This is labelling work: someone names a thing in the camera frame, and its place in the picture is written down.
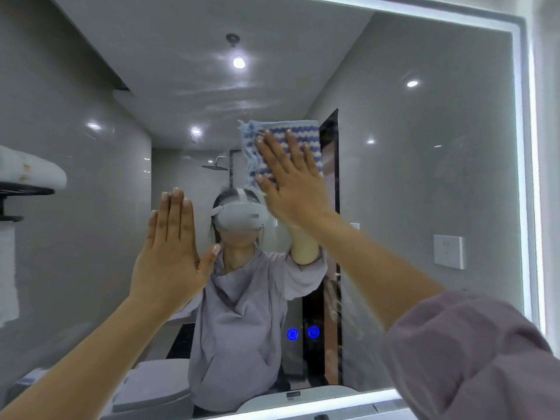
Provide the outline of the person's left forearm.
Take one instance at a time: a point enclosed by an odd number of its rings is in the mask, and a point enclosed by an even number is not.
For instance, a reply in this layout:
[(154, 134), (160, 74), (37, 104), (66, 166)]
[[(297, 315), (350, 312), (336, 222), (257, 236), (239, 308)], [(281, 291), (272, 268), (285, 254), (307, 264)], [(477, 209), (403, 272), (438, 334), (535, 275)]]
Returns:
[(39, 381), (0, 411), (0, 420), (99, 420), (151, 339), (192, 297), (128, 297)]

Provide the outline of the folded white towel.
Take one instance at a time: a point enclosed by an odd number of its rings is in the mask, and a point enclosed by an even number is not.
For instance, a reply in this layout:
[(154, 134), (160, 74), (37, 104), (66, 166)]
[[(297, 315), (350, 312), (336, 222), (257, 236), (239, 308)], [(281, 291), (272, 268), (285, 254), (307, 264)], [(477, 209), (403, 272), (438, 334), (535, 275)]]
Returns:
[(0, 183), (64, 190), (66, 173), (55, 163), (0, 146)]

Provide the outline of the person's right forearm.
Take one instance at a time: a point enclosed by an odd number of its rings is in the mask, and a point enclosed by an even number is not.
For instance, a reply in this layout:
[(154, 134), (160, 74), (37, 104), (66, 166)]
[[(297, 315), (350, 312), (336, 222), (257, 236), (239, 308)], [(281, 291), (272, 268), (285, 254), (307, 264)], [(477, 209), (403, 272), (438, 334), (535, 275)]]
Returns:
[(283, 214), (308, 233), (353, 280), (384, 331), (444, 287), (405, 259), (374, 243), (330, 209)]

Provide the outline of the black towel shelf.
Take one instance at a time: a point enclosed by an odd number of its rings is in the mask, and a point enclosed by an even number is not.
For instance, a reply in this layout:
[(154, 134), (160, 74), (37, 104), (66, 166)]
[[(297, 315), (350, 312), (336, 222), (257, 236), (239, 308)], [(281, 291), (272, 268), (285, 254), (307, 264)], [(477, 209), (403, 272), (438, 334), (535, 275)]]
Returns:
[(0, 223), (18, 223), (24, 220), (23, 216), (10, 216), (4, 213), (4, 201), (8, 197), (47, 196), (53, 194), (55, 194), (54, 189), (0, 181)]

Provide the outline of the white wall socket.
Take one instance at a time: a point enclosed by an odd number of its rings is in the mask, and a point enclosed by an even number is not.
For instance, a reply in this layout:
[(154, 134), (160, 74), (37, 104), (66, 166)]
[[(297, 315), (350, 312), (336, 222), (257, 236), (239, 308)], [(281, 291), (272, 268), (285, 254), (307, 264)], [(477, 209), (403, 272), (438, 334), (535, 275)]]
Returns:
[(433, 236), (433, 261), (435, 264), (464, 270), (466, 269), (465, 238), (462, 236)]

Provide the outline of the hanging white towel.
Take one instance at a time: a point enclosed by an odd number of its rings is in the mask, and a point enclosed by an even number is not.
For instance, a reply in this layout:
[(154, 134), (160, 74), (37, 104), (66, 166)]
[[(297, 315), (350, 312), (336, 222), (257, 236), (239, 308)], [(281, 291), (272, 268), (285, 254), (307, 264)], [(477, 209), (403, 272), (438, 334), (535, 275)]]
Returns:
[(0, 222), (0, 329), (20, 315), (16, 286), (16, 233), (12, 221)]

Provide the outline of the person's right hand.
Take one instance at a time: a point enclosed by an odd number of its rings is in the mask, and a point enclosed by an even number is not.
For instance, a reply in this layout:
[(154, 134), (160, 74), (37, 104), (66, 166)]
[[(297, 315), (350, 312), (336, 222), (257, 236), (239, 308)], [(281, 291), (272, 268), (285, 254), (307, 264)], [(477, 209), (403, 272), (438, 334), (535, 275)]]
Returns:
[[(290, 148), (290, 159), (297, 168), (295, 176), (272, 176), (284, 184), (281, 194), (283, 205), (268, 205), (269, 210), (288, 225), (308, 232), (339, 223), (340, 216), (333, 210), (324, 181), (303, 181), (303, 147), (298, 145), (290, 130), (285, 134)], [(256, 146), (264, 159), (264, 135)]]

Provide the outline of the blue white striped cleaning cloth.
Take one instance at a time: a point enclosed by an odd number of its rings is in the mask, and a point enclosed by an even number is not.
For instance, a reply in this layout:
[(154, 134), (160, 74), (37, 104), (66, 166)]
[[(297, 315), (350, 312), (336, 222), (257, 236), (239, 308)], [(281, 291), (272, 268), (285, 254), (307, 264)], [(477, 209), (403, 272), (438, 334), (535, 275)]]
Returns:
[(278, 122), (262, 122), (250, 120), (248, 122), (240, 121), (240, 139), (241, 149), (245, 168), (245, 187), (248, 189), (259, 190), (260, 187), (256, 181), (257, 175), (264, 175), (270, 178), (274, 183), (272, 173), (268, 165), (264, 161), (262, 155), (256, 146), (257, 140), (266, 131), (270, 131), (279, 142), (283, 150), (291, 156), (290, 148), (285, 138), (286, 131), (290, 130), (295, 136), (300, 147), (308, 146), (313, 155), (314, 162), (320, 175), (323, 174), (323, 161), (321, 158), (321, 145), (319, 124), (315, 120), (296, 120), (296, 121), (278, 121)]

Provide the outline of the person's left hand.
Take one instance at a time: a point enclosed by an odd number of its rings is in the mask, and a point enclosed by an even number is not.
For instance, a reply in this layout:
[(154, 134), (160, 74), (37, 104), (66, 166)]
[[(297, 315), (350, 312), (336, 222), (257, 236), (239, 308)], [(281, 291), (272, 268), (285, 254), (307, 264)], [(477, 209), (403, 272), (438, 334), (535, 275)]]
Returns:
[(196, 285), (196, 260), (194, 208), (184, 194), (181, 234), (178, 246), (171, 243), (172, 191), (164, 191), (158, 207), (159, 241), (148, 251), (148, 232), (138, 255), (130, 284), (127, 301), (147, 309), (156, 310), (169, 318), (178, 312), (203, 289)]

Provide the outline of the lit-edge wall mirror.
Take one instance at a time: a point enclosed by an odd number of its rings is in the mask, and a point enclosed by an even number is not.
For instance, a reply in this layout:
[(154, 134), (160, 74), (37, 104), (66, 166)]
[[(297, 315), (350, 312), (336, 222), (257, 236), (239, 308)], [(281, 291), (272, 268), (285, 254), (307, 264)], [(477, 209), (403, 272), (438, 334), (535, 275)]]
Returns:
[[(331, 203), (450, 289), (536, 320), (520, 29), (322, 0), (0, 0), (0, 146), (58, 165), (8, 197), (20, 315), (0, 407), (125, 298), (148, 209), (178, 186), (198, 249), (245, 186), (240, 121), (316, 120)], [(228, 171), (202, 168), (230, 156)], [(433, 261), (465, 238), (466, 269)]]

